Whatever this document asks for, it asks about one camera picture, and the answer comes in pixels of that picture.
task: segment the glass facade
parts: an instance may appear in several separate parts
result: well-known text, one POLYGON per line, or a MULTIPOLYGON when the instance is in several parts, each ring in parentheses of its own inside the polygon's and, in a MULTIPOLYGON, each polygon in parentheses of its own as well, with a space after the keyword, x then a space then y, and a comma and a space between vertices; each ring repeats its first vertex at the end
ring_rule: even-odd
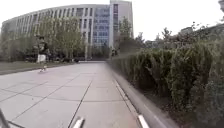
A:
POLYGON ((96 8, 94 16, 93 45, 102 46, 106 44, 107 46, 109 46, 109 6, 96 8))

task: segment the office building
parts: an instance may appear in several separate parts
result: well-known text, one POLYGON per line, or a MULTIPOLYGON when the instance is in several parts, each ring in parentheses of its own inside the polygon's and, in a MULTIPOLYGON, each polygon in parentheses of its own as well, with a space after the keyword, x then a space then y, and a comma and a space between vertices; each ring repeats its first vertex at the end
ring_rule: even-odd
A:
POLYGON ((124 17, 133 26, 132 3, 110 0, 108 5, 69 5, 27 13, 4 21, 2 29, 7 25, 9 31, 16 33, 15 38, 21 33, 29 35, 31 27, 39 24, 46 15, 52 20, 76 17, 86 43, 96 46, 106 44, 113 47, 114 40, 119 33, 119 21, 122 21, 124 17))

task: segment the walkway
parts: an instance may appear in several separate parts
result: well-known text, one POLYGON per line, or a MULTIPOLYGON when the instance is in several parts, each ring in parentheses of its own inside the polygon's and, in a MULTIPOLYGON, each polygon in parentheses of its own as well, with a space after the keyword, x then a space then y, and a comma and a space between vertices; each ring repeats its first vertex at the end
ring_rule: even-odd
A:
POLYGON ((0 107, 26 128, 137 128, 136 114, 104 62, 0 76, 0 107))

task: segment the skateboarder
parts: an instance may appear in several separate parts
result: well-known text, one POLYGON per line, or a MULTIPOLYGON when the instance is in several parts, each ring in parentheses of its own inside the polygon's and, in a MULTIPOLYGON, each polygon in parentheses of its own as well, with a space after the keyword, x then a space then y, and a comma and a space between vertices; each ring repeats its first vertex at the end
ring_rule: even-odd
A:
POLYGON ((47 70, 47 65, 46 65, 46 59, 47 55, 49 55, 49 49, 48 49, 48 44, 44 41, 43 36, 39 36, 39 44, 38 44, 38 58, 37 58, 37 63, 41 64, 41 70, 46 71, 47 70))

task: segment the grass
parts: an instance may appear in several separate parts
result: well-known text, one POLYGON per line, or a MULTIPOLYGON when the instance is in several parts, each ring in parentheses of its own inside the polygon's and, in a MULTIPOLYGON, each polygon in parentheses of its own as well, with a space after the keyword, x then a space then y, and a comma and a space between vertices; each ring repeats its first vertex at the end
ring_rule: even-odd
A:
MULTIPOLYGON (((56 67, 68 65, 71 63, 48 63, 48 67, 56 67)), ((0 62, 0 75, 29 71, 34 69, 39 69, 41 66, 37 63, 29 62, 0 62)))

